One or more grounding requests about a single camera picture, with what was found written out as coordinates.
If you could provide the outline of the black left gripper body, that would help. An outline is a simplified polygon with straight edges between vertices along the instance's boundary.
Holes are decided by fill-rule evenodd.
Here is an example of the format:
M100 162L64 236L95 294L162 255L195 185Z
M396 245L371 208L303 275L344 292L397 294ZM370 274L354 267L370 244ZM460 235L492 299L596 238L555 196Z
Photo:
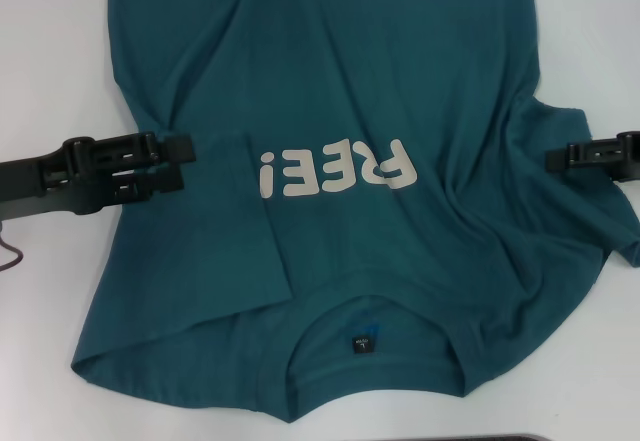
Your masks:
M1 164L1 219L71 212L88 215L114 204L117 138L72 138L56 151Z

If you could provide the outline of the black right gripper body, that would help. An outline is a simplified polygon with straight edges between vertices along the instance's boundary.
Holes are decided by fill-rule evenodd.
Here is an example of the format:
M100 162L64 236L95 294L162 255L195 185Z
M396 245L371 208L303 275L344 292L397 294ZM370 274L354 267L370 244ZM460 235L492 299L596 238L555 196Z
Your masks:
M639 180L639 138L638 131L619 133L606 141L602 150L604 170L618 182Z

